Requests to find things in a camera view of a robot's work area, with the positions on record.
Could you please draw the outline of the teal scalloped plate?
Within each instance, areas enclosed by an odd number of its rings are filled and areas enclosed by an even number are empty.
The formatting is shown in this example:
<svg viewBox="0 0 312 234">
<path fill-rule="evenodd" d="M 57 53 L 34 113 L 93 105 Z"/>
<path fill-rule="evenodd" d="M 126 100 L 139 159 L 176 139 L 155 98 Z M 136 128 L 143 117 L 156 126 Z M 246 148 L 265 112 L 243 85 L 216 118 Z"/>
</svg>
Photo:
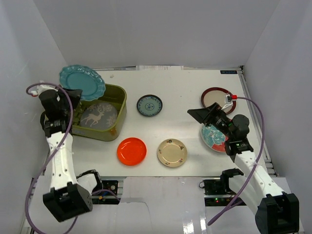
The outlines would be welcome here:
<svg viewBox="0 0 312 234">
<path fill-rule="evenodd" d="M 63 67 L 59 82 L 66 89 L 82 90 L 81 100 L 93 101 L 102 97 L 106 91 L 105 81 L 95 70 L 82 65 Z"/>
</svg>

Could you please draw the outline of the grey reindeer plate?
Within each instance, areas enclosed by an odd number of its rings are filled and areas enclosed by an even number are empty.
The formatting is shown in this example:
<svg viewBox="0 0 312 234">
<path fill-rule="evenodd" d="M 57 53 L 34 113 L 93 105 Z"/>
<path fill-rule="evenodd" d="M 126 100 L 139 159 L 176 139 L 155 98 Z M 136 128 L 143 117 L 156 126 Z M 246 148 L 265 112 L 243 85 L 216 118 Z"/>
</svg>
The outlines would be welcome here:
<svg viewBox="0 0 312 234">
<path fill-rule="evenodd" d="M 107 130 L 117 120 L 117 109 L 108 102 L 98 102 L 85 109 L 79 124 L 81 127 L 95 130 Z"/>
</svg>

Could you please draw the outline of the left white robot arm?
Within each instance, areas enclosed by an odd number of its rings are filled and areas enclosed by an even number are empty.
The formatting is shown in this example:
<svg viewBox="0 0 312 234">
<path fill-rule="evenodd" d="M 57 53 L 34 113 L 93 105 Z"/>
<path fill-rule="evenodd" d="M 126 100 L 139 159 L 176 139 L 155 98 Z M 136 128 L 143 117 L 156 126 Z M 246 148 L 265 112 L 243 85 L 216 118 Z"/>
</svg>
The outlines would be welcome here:
<svg viewBox="0 0 312 234">
<path fill-rule="evenodd" d="M 64 91 L 50 85 L 37 88 L 44 107 L 40 123 L 52 157 L 50 191 L 43 195 L 43 203 L 58 222 L 92 211 L 91 195 L 99 194 L 103 182 L 96 170 L 76 175 L 72 152 L 72 121 L 81 90 Z"/>
</svg>

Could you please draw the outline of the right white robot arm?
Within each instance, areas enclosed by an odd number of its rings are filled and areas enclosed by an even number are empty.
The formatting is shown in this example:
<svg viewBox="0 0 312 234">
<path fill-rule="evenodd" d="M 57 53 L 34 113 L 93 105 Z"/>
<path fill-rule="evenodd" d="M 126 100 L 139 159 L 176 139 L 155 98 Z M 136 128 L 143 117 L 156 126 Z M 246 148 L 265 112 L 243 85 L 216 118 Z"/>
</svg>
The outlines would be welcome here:
<svg viewBox="0 0 312 234">
<path fill-rule="evenodd" d="M 254 214 L 256 226 L 262 234 L 292 234 L 299 231 L 299 200 L 293 193 L 277 185 L 266 169 L 258 164 L 247 135 L 249 119 L 235 115 L 229 119 L 222 108 L 214 103 L 202 109 L 187 111 L 198 123 L 214 126 L 225 136 L 226 154 L 237 166 L 222 172 L 221 191 L 236 194 L 225 207 L 228 211 L 240 198 Z"/>
</svg>

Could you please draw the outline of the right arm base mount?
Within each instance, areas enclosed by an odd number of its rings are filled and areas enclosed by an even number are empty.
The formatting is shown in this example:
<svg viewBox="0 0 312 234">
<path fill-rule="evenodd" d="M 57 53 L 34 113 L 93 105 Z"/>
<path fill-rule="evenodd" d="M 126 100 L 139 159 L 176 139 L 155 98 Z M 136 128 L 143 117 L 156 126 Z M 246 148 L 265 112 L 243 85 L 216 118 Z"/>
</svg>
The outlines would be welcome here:
<svg viewBox="0 0 312 234">
<path fill-rule="evenodd" d="M 234 192 L 225 191 L 219 178 L 204 179 L 198 184 L 204 192 L 206 207 L 226 207 L 234 198 Z"/>
</svg>

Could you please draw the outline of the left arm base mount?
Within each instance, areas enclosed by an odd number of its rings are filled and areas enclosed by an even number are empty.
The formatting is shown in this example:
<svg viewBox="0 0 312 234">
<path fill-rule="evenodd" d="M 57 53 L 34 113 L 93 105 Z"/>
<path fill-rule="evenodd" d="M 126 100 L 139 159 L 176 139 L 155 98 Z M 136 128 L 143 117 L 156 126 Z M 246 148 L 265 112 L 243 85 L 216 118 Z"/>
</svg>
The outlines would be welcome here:
<svg viewBox="0 0 312 234">
<path fill-rule="evenodd" d="M 92 193 L 92 203 L 96 205 L 118 205 L 118 181 L 103 180 L 102 186 Z"/>
</svg>

